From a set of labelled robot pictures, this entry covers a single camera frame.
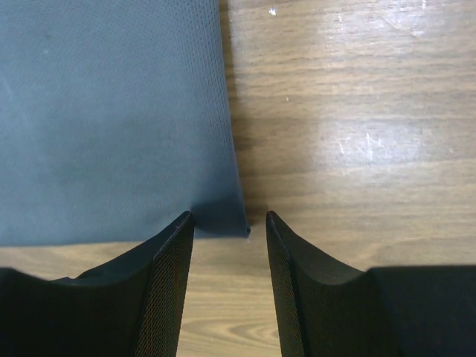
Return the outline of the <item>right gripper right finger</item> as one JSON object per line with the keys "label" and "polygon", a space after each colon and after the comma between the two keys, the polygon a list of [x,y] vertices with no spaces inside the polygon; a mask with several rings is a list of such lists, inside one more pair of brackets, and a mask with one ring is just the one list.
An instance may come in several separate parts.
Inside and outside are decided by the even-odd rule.
{"label": "right gripper right finger", "polygon": [[283,356],[473,356],[475,267],[359,271],[275,212],[266,242]]}

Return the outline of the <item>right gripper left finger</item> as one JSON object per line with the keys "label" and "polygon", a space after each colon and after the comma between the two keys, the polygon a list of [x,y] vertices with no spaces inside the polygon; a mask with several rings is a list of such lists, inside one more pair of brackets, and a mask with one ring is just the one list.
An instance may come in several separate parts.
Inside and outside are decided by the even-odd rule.
{"label": "right gripper left finger", "polygon": [[193,248],[184,212],[75,278],[1,270],[3,356],[174,356]]}

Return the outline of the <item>grey t shirt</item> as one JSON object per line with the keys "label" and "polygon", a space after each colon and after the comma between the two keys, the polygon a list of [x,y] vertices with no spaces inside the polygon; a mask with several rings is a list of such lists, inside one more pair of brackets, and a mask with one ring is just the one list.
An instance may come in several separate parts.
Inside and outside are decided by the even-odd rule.
{"label": "grey t shirt", "polygon": [[217,1],[1,3],[1,244],[246,237]]}

